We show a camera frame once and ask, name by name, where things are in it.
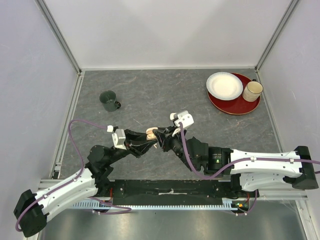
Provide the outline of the beige earbud charging case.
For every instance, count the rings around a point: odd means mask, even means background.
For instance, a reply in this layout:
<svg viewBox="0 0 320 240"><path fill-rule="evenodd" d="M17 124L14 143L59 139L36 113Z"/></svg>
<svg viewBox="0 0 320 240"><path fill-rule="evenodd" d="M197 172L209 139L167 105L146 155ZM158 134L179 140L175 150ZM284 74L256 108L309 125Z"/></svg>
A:
<svg viewBox="0 0 320 240"><path fill-rule="evenodd" d="M148 129L145 131L146 139L147 139L147 140L155 140L157 137L156 137L156 135L154 134L154 130L158 130L158 129L159 129L158 127L148 128Z"/></svg>

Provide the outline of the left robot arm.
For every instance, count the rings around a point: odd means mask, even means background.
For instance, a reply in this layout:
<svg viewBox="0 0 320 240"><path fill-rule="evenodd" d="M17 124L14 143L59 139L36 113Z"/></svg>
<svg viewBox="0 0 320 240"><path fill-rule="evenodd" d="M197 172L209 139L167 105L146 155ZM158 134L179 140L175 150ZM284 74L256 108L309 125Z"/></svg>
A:
<svg viewBox="0 0 320 240"><path fill-rule="evenodd" d="M70 177L37 192L24 191L13 211L16 231L26 238L31 237L71 205L96 195L106 196L110 191L111 165L128 155L141 157L158 141L153 128L145 133L118 128L112 132L112 142L111 147L93 146L88 162L83 162L80 170Z"/></svg>

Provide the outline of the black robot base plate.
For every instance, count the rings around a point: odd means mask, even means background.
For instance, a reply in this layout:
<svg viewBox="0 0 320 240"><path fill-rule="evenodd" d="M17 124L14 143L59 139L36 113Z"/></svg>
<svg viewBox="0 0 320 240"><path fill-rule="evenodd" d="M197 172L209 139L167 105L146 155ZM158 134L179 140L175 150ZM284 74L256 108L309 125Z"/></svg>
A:
<svg viewBox="0 0 320 240"><path fill-rule="evenodd" d="M98 198L111 198L117 206L221 205L223 198L237 200L260 196L258 190L244 191L218 180L133 180L117 179L100 188Z"/></svg>

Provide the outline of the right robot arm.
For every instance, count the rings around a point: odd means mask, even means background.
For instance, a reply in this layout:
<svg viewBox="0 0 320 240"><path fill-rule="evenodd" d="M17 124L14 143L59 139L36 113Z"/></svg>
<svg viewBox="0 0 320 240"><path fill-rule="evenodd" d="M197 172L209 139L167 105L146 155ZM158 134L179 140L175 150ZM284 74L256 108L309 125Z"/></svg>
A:
<svg viewBox="0 0 320 240"><path fill-rule="evenodd" d="M156 128L152 133L163 151L173 151L201 179L230 176L229 191L235 197L282 185L298 190L319 188L316 161L307 146L280 153L248 152L209 146L195 137L186 139L183 128Z"/></svg>

